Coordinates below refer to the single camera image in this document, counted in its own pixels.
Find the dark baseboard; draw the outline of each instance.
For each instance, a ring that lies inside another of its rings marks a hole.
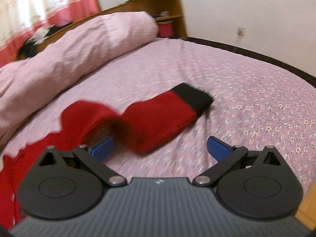
[[[199,39],[199,38],[193,38],[193,37],[188,37],[187,41],[195,42],[195,43],[202,44],[202,45],[211,46],[214,48],[219,48],[219,49],[230,51],[230,52],[233,52],[233,50],[234,50],[234,46],[220,43],[220,42],[213,42],[213,41]],[[268,62],[270,64],[281,67],[283,69],[286,69],[289,72],[304,79],[307,83],[311,84],[312,86],[314,86],[316,88],[316,77],[313,77],[312,75],[310,75],[304,71],[301,71],[300,69],[297,69],[291,65],[288,65],[284,62],[278,61],[278,60],[273,59],[271,57],[262,55],[260,53],[252,52],[252,51],[249,51],[249,50],[246,50],[243,48],[239,48],[239,47],[236,47],[235,53],[238,53],[238,54],[259,60],[259,61],[265,61],[265,62]]]

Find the wall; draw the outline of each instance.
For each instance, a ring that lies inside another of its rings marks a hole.
[[[316,0],[183,0],[183,7],[188,36],[236,44],[316,77]],[[236,42],[238,27],[245,36]]]

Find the floral curtain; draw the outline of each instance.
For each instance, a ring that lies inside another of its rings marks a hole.
[[[61,26],[97,12],[97,0],[0,0],[0,67],[41,26]]]

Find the gray ribbed panel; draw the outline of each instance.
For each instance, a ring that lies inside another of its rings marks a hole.
[[[88,213],[64,221],[26,218],[11,230],[16,237],[302,237],[308,230],[293,217],[256,222],[223,208],[211,190],[187,178],[146,178],[112,188]]]

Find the wall socket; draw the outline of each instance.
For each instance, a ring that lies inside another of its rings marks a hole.
[[[244,37],[245,36],[245,29],[243,27],[238,27],[237,28],[237,35],[240,37]]]

